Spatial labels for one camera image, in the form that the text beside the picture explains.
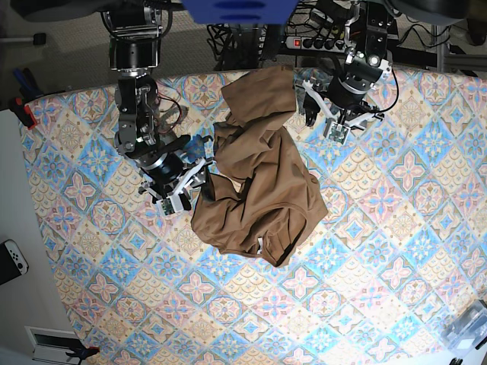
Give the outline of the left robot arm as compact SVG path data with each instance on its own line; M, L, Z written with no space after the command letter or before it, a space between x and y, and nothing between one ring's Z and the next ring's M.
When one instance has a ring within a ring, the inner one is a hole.
M393 71L387 55L388 10L376 2L351 2L341 26L345 61L332 56L332 79L324 86L310 78L301 82L305 91L305 125L313 127L318 114L324 116L323 136L345 144L352 129L365 130L367 121L382 118L385 111L364 101L365 95L386 81Z

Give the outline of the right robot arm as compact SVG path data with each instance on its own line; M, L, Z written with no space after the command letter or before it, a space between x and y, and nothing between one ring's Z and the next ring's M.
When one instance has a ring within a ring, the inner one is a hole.
M175 125L161 118L165 98L151 76L173 14L183 9L172 1L117 1L100 12L110 35L109 65L119 75L115 148L136 164L144 179L139 194L148 193L163 216L191 209L189 189L205 185L212 163L210 157L187 160L191 137L177 136Z

